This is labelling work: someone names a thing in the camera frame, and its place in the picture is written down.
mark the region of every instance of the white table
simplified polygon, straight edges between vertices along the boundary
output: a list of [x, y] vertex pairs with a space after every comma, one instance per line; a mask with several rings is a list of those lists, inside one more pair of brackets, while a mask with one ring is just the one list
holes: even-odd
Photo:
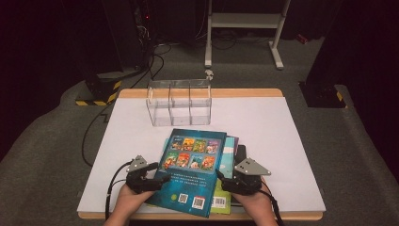
[[[115, 171], [141, 154], [149, 163], [161, 158], [171, 126], [152, 126], [145, 89], [125, 89], [115, 103], [85, 191], [77, 208], [81, 218], [104, 218], [105, 195]], [[212, 89], [210, 125], [183, 129], [224, 131], [239, 137], [247, 155], [272, 171], [265, 177], [283, 219], [317, 220], [326, 211], [290, 110], [278, 89]], [[116, 180], [124, 179], [123, 170]], [[111, 211], [122, 183], [113, 188]], [[132, 218], [208, 219], [143, 204]], [[209, 219], [250, 219], [243, 208]]]

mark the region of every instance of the white tabletop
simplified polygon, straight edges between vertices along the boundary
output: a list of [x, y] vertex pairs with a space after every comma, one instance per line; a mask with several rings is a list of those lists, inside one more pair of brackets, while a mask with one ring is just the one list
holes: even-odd
[[[214, 97], [210, 125], [176, 128], [223, 131], [239, 137], [239, 143], [247, 146], [247, 156], [271, 170], [272, 175], [265, 180], [279, 202], [283, 217], [297, 212], [316, 213], [320, 218], [326, 211], [284, 97]], [[118, 98], [77, 208], [79, 216], [102, 216], [106, 191], [116, 170], [138, 154], [149, 163], [158, 162], [172, 129], [152, 126], [144, 98]], [[125, 177], [123, 170], [116, 180]], [[121, 185], [118, 183], [113, 188], [111, 211]], [[244, 210], [237, 207], [232, 212]], [[138, 216], [149, 213], [177, 212], [146, 204], [137, 211]]]

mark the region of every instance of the clear plastic box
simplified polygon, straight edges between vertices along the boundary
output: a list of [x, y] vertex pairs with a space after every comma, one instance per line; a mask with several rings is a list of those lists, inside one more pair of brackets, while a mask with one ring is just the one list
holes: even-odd
[[211, 105], [208, 79], [151, 81], [148, 86], [153, 126], [210, 124]]

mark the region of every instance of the barcode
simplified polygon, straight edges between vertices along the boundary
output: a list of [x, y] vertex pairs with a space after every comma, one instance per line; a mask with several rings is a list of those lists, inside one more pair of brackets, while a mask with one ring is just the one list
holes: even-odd
[[187, 202], [187, 199], [188, 199], [188, 195], [186, 195], [186, 194], [180, 194], [180, 196], [179, 196], [179, 202], [181, 202], [181, 203], [186, 203], [186, 202]]
[[226, 208], [226, 198], [225, 197], [214, 197], [212, 200], [212, 207]]
[[193, 206], [192, 207], [196, 208], [196, 209], [203, 209], [204, 203], [205, 203], [205, 199], [204, 198], [196, 196], [196, 197], [194, 197]]

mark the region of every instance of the wooden table edge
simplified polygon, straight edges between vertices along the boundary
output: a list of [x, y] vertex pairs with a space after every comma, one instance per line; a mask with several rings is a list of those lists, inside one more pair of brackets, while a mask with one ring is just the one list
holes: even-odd
[[[316, 221], [323, 217], [322, 211], [311, 212], [282, 212], [280, 213], [283, 220], [307, 220]], [[105, 219], [105, 213], [89, 213], [78, 212], [78, 216], [83, 219]], [[185, 213], [175, 214], [143, 214], [136, 213], [132, 215], [131, 219], [137, 220], [251, 220], [251, 217], [246, 213], [234, 213], [229, 215], [211, 214], [209, 218], [197, 217]]]
[[[211, 89], [214, 98], [283, 97], [280, 89]], [[146, 98], [147, 89], [123, 89], [119, 98]]]

